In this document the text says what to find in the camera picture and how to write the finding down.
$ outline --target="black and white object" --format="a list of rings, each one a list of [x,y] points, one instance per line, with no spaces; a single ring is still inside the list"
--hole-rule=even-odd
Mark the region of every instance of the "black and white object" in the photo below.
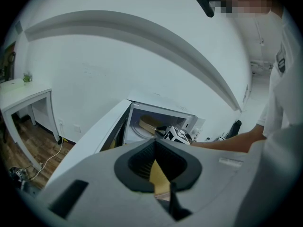
[[[188,139],[186,138],[184,131],[180,131],[173,126],[171,126],[170,130],[164,136],[164,139],[189,145]]]

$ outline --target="white ceiling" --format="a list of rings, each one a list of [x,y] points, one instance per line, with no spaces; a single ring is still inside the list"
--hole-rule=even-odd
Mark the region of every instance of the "white ceiling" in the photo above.
[[[281,19],[274,13],[257,17],[235,18],[250,61],[259,65],[273,64],[282,41]]]

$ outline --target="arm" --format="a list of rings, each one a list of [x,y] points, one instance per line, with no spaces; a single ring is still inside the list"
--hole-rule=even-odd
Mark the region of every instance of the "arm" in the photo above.
[[[262,134],[263,129],[263,126],[256,124],[256,126],[251,131],[244,134],[239,134],[227,140],[214,142],[193,142],[191,145],[208,149],[229,150],[247,153],[253,142],[266,139],[266,137],[264,137]]]

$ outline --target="small green plant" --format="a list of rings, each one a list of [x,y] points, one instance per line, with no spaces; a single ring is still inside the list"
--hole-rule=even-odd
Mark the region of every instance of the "small green plant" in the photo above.
[[[29,81],[32,81],[32,75],[30,73],[24,73],[23,74],[23,81],[24,82],[29,82]]]

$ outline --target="curved ceiling cove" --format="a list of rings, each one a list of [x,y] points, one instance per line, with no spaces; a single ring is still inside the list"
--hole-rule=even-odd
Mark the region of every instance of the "curved ceiling cove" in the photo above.
[[[218,70],[191,44],[170,30],[126,13],[88,10],[61,14],[25,30],[29,42],[58,35],[109,37],[142,47],[185,69],[216,92],[233,110],[240,105]]]

